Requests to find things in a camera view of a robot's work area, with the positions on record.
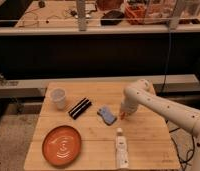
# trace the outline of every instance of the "bottle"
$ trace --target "bottle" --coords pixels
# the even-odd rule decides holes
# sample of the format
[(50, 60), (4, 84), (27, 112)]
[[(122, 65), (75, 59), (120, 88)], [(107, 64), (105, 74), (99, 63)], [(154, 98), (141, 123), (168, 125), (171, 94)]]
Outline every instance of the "bottle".
[(117, 128), (116, 163), (118, 170), (127, 170), (129, 166), (126, 138), (121, 128)]

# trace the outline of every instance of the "floor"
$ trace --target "floor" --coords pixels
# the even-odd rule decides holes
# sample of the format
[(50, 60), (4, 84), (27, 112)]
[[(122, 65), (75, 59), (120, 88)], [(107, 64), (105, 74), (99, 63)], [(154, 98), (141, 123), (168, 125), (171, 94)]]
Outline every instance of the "floor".
[[(9, 107), (0, 120), (0, 171), (23, 170), (38, 114), (32, 114), (32, 111), (26, 110), (21, 112), (21, 114), (16, 114), (13, 106)], [(176, 128), (170, 122), (168, 122), (168, 127), (170, 130)], [(180, 156), (185, 158), (187, 151), (192, 148), (190, 135), (180, 129), (171, 133), (171, 136), (177, 143)]]

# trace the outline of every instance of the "orange plate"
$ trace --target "orange plate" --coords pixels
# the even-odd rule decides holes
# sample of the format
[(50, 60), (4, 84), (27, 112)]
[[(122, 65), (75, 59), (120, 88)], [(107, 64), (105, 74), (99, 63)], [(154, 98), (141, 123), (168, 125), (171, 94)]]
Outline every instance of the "orange plate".
[(54, 166), (65, 166), (80, 153), (81, 136), (70, 126), (59, 126), (50, 131), (42, 144), (45, 159)]

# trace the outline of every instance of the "white cup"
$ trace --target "white cup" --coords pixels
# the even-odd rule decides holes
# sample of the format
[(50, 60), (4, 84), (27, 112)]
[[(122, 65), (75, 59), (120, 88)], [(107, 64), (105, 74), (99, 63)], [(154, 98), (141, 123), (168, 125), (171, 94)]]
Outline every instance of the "white cup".
[(50, 93), (51, 101), (54, 102), (59, 110), (62, 110), (65, 107), (65, 97), (65, 91), (60, 88), (54, 89)]

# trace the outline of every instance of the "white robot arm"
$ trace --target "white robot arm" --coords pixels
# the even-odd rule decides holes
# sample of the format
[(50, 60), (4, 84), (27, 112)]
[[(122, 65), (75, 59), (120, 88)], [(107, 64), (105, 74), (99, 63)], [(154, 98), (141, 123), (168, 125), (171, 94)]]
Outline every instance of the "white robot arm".
[(124, 89), (121, 117), (136, 112), (142, 104), (195, 136), (197, 149), (191, 171), (200, 171), (200, 110), (158, 97), (149, 93), (149, 89), (150, 83), (144, 79), (128, 85)]

